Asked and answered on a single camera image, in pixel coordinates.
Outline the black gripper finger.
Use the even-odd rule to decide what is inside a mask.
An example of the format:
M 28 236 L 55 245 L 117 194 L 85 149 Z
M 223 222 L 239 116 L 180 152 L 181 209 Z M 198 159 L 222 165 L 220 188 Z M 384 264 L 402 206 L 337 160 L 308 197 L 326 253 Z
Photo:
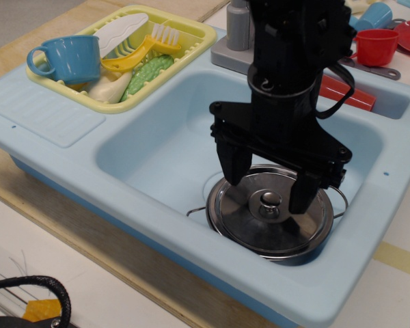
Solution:
M 290 189 L 289 211 L 296 215 L 306 213 L 322 185 L 323 176 L 318 172 L 297 172 Z
M 232 143 L 218 139 L 217 154 L 225 179 L 231 185 L 238 185 L 251 167 L 250 143 Z

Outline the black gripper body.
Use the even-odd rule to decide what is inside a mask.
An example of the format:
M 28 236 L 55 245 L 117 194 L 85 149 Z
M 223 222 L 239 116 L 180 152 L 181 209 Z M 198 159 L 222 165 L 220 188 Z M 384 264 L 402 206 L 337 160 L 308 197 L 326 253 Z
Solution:
M 284 94 L 271 79 L 248 76 L 251 101 L 215 101 L 209 110 L 215 121 L 211 135 L 232 143 L 250 143 L 252 156 L 278 163 L 294 172 L 311 171 L 323 176 L 321 188 L 339 187 L 352 152 L 327 133 L 319 120 L 331 117 L 353 91 L 348 70 L 334 70 L 349 87 L 330 109 L 316 108 L 323 75 L 298 92 Z

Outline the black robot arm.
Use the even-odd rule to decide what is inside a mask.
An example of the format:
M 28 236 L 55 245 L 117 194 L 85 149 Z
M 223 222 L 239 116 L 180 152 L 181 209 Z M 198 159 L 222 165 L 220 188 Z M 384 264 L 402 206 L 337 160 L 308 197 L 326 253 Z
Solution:
M 211 134 L 226 180 L 237 185 L 253 155 L 292 169 L 289 211 L 304 213 L 320 189 L 339 187 L 351 151 L 327 133 L 316 107 L 324 69 L 353 95 L 355 81 L 340 60 L 351 54 L 355 30 L 343 1 L 231 1 L 227 46 L 251 50 L 247 71 L 251 101 L 213 102 Z

